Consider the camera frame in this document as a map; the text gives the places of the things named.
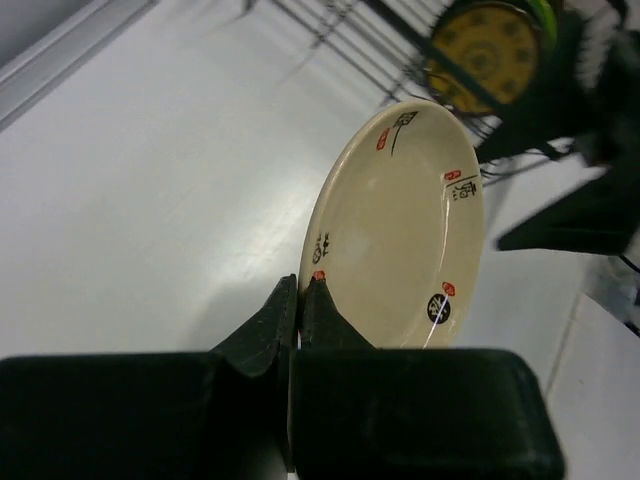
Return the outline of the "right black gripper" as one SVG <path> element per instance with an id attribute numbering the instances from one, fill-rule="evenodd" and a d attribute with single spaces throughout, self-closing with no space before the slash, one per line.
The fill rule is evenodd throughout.
<path id="1" fill-rule="evenodd" d="M 601 176 L 506 232 L 497 249 L 626 253 L 639 229 L 639 130 L 620 128 L 613 142 L 616 156 Z"/>

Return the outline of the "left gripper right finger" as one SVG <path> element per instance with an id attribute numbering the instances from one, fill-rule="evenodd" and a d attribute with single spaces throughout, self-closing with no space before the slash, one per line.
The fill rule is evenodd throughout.
<path id="1" fill-rule="evenodd" d="M 301 479 L 561 479 L 537 376 L 486 348 L 378 349 L 310 283 L 292 359 L 290 442 Z"/>

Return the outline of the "yellow patterned plate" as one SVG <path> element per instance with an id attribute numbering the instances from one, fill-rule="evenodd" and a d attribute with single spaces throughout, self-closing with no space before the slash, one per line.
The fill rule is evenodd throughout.
<path id="1" fill-rule="evenodd" d="M 539 24 L 519 1 L 457 1 L 431 42 L 503 104 L 526 90 L 542 53 Z"/>

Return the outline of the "lime green plate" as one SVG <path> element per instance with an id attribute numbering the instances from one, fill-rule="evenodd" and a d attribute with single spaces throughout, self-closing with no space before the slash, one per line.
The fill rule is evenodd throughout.
<path id="1" fill-rule="evenodd" d="M 551 51 L 555 47 L 558 30 L 554 2 L 548 0 L 528 0 L 527 3 L 540 23 L 545 48 Z"/>

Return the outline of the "beige floral plate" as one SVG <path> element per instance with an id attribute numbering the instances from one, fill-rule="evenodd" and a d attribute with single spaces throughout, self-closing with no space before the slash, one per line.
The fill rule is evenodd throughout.
<path id="1" fill-rule="evenodd" d="M 483 244 L 468 131 L 414 98 L 377 113 L 338 156 L 310 218 L 299 287 L 324 282 L 376 347 L 442 348 L 471 306 Z"/>

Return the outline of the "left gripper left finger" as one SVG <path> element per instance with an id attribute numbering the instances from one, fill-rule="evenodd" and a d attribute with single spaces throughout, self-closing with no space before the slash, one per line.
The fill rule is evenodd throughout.
<path id="1" fill-rule="evenodd" d="M 5 479 L 284 479 L 297 280 L 208 351 L 1 363 Z"/>

